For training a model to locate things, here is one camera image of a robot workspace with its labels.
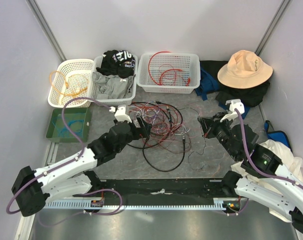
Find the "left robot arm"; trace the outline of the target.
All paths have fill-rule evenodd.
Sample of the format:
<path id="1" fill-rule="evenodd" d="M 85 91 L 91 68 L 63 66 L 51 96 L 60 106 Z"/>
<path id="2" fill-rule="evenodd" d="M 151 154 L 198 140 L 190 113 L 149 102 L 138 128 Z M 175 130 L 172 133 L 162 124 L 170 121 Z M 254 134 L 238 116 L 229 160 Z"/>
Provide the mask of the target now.
<path id="1" fill-rule="evenodd" d="M 108 132 L 57 163 L 37 169 L 22 168 L 11 188 L 17 212 L 29 217 L 54 200 L 99 195 L 101 184 L 92 169 L 113 160 L 132 141 L 150 136 L 151 124 L 141 117 L 137 121 L 139 126 L 132 121 L 116 121 Z"/>

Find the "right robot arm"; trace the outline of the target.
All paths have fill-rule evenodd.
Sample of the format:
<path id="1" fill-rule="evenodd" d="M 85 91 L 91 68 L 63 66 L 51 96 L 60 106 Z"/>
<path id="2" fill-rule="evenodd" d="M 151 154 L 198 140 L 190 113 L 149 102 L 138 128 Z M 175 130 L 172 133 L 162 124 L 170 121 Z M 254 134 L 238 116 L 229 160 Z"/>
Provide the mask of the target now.
<path id="1" fill-rule="evenodd" d="M 274 152 L 257 143 L 258 135 L 244 123 L 231 126 L 224 112 L 197 118 L 206 139 L 217 139 L 240 162 L 246 176 L 228 171 L 220 184 L 226 197 L 238 195 L 264 205 L 284 217 L 303 234 L 303 182 Z"/>

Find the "blue garment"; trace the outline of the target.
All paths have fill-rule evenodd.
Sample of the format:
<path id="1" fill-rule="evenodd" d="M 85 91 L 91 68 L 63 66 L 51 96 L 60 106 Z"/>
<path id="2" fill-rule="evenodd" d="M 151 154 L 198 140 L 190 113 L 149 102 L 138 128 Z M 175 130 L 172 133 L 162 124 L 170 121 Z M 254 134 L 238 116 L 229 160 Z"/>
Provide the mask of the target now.
<path id="1" fill-rule="evenodd" d="M 210 73 L 205 71 L 202 67 L 200 68 L 200 84 L 199 87 L 195 89 L 196 95 L 201 97 L 203 101 L 208 99 L 208 94 L 219 92 L 223 87 Z M 227 97 L 222 97 L 222 99 L 217 100 L 218 106 L 227 110 L 226 105 Z M 241 115 L 242 119 L 245 119 L 248 112 L 250 111 L 249 106 L 244 106 L 244 113 Z"/>

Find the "black garment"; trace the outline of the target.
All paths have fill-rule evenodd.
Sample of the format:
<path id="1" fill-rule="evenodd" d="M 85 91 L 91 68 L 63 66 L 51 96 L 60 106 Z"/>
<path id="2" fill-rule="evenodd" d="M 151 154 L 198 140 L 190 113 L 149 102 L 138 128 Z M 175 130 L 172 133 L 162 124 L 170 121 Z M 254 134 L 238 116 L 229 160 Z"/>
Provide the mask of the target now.
<path id="1" fill-rule="evenodd" d="M 227 63 L 228 62 L 226 60 L 202 60 L 200 62 L 200 72 L 202 67 L 206 72 L 210 73 L 216 80 L 218 80 L 218 71 Z M 256 87 L 247 89 L 232 88 L 221 83 L 220 85 L 222 85 L 222 90 L 218 92 L 216 100 L 222 100 L 223 97 L 226 97 L 227 100 L 240 99 L 245 106 L 253 108 L 258 106 L 263 101 L 263 98 L 270 86 L 270 81 L 267 80 Z"/>

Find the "grey garment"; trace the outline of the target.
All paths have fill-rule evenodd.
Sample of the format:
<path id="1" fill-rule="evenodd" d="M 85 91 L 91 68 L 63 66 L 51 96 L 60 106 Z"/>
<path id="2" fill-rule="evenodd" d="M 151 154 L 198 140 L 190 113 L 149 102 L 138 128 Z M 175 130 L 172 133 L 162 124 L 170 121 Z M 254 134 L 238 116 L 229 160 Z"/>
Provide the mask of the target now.
<path id="1" fill-rule="evenodd" d="M 93 86 L 96 88 L 92 95 L 96 100 L 122 99 L 130 91 L 133 85 L 134 76 L 122 78 L 118 75 L 103 75 L 100 72 L 93 72 Z"/>

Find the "right white basket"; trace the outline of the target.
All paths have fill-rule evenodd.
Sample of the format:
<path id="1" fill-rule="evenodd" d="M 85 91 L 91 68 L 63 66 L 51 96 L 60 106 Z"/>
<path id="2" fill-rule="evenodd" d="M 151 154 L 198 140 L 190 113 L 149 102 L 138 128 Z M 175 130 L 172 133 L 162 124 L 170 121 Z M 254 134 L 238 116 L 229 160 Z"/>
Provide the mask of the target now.
<path id="1" fill-rule="evenodd" d="M 144 53 L 136 75 L 145 92 L 190 94 L 200 85 L 200 59 L 193 53 Z"/>

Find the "beige bucket hat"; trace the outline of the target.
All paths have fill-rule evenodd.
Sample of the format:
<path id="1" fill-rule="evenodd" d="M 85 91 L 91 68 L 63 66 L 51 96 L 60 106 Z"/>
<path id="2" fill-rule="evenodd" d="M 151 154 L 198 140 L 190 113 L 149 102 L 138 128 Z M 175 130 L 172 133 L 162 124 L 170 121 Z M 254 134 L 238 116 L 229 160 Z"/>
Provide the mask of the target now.
<path id="1" fill-rule="evenodd" d="M 258 55 L 252 51 L 240 50 L 220 68 L 217 79 L 230 88 L 249 89 L 263 84 L 272 74 L 273 68 Z"/>

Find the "black printed shirt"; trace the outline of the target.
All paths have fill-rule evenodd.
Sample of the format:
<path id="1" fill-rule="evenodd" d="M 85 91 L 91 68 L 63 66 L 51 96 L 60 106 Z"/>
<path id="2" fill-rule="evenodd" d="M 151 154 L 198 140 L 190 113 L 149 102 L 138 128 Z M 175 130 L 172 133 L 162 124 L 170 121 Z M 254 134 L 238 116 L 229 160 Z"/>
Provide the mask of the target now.
<path id="1" fill-rule="evenodd" d="M 100 67 L 96 71 L 104 76 L 119 76 L 126 79 L 134 75 L 136 60 L 127 50 L 108 50 L 103 53 Z"/>

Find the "blue bag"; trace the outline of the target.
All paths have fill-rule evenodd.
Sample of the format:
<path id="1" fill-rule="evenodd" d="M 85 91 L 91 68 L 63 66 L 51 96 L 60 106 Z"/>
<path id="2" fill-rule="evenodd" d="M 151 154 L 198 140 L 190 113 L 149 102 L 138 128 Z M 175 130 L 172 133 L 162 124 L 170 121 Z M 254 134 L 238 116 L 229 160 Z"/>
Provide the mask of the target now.
<path id="1" fill-rule="evenodd" d="M 268 139 L 280 142 L 292 151 L 292 146 L 286 133 L 281 130 L 274 130 L 274 127 L 269 120 L 265 121 L 264 130 Z"/>

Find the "left white oval basket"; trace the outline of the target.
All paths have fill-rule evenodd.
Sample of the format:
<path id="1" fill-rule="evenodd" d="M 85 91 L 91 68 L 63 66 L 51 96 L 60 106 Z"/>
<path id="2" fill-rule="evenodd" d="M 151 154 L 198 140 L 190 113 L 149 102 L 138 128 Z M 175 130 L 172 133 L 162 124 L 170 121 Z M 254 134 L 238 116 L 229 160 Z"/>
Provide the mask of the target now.
<path id="1" fill-rule="evenodd" d="M 49 74 L 51 85 L 47 102 L 54 108 L 62 108 L 68 101 L 86 97 L 94 61 L 86 58 L 62 62 Z"/>

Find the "white cloth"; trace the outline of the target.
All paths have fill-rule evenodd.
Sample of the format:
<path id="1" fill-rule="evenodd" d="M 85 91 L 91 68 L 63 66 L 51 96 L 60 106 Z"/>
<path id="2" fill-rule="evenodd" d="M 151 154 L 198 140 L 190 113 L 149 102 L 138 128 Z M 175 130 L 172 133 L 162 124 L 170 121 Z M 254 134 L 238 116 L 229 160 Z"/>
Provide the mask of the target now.
<path id="1" fill-rule="evenodd" d="M 303 224 L 302 160 L 278 141 L 257 144 L 238 168 L 232 167 L 234 192 L 266 207 L 278 218 Z"/>

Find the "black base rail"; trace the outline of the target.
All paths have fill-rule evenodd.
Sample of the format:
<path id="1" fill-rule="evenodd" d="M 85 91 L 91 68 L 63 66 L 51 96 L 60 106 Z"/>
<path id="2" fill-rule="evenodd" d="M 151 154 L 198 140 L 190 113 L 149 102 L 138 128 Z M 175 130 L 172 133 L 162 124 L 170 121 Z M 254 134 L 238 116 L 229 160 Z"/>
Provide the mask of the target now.
<path id="1" fill-rule="evenodd" d="M 101 180 L 90 192 L 113 189 L 122 197 L 122 203 L 200 203 L 214 199 L 238 202 L 236 193 L 222 188 L 221 178 L 150 178 Z"/>

